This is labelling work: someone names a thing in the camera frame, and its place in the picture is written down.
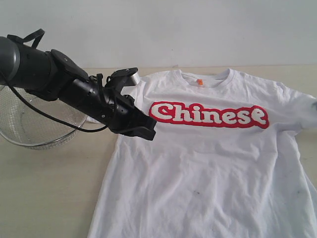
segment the white t-shirt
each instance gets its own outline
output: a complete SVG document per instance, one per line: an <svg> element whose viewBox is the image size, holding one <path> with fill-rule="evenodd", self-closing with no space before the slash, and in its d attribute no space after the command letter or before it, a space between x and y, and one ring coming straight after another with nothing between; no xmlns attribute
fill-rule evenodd
<svg viewBox="0 0 317 238"><path fill-rule="evenodd" d="M89 238L316 238L317 191L295 135L316 99L228 69L142 78L153 141L119 136Z"/></svg>

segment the white wall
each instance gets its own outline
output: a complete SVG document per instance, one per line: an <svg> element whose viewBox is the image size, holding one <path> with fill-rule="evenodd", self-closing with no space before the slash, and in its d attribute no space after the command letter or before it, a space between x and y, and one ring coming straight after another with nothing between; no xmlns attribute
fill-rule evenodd
<svg viewBox="0 0 317 238"><path fill-rule="evenodd" d="M317 0L0 0L0 35L46 30L81 67L317 63Z"/></svg>

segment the t-shirt sleeve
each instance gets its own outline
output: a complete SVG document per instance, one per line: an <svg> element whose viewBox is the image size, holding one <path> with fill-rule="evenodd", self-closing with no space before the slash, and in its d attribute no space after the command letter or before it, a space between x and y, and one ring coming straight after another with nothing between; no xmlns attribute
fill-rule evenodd
<svg viewBox="0 0 317 238"><path fill-rule="evenodd" d="M317 99L278 83L282 110L302 128L317 127Z"/></svg>

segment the printed graphic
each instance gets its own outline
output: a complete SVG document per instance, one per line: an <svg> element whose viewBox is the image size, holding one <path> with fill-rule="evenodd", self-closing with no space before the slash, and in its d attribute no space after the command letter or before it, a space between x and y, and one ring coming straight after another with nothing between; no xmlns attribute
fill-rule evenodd
<svg viewBox="0 0 317 238"><path fill-rule="evenodd" d="M249 128L269 126L266 111L259 107L242 107L238 109L210 109L199 103L186 107L179 102L154 102L149 115L157 121L171 124L185 124L210 127Z"/></svg>

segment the orange tag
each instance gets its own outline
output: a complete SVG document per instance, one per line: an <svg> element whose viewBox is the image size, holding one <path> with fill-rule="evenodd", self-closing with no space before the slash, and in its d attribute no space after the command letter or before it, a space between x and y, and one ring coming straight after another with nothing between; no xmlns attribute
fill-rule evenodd
<svg viewBox="0 0 317 238"><path fill-rule="evenodd" d="M203 85L203 80L202 79L197 79L198 85Z"/></svg>

